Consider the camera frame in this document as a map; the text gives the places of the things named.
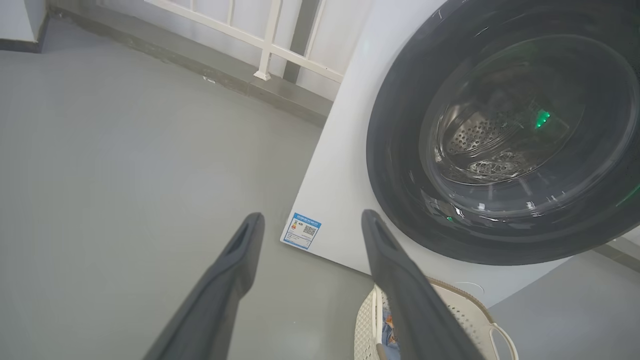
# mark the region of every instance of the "laundry basket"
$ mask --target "laundry basket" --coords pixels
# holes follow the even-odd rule
[[[487,309],[473,296],[435,279],[429,282],[438,293],[442,301],[449,307],[451,313],[465,330],[469,338],[476,345],[480,353],[487,360],[499,360],[493,332],[499,332],[506,340],[511,358],[518,360],[518,352],[509,335],[502,330],[491,318]],[[380,360],[378,354],[384,354],[382,345],[382,306],[387,296],[375,285],[371,293],[360,306],[356,318],[356,330],[353,345],[354,360]]]

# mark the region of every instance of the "blue and white sticker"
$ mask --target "blue and white sticker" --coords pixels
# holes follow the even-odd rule
[[[314,241],[320,225],[322,224],[315,220],[294,213],[287,233],[284,235],[284,241],[307,250]]]

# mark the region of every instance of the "qr code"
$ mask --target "qr code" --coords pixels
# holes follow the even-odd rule
[[[302,230],[302,232],[313,236],[316,233],[316,230],[313,227],[310,227],[309,225],[305,225],[305,229]]]

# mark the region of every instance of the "washing machine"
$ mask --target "washing machine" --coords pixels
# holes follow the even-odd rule
[[[281,241],[369,273],[376,210],[487,306],[640,220],[640,11],[377,1]]]

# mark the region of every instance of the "basket handle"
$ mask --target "basket handle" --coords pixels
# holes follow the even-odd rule
[[[509,351],[511,352],[511,359],[518,360],[519,359],[518,350],[516,350],[516,345],[513,343],[513,340],[511,340],[511,337],[509,336],[509,334],[507,334],[507,332],[502,327],[499,327],[498,324],[496,324],[495,322],[491,324],[491,327],[492,329],[489,335],[491,336],[491,343],[493,344],[493,351],[495,352],[495,357],[498,360],[500,360],[500,356],[498,356],[498,350],[495,348],[495,341],[493,340],[494,330],[498,331],[500,335],[502,335],[504,340],[507,341],[507,345],[509,346]]]

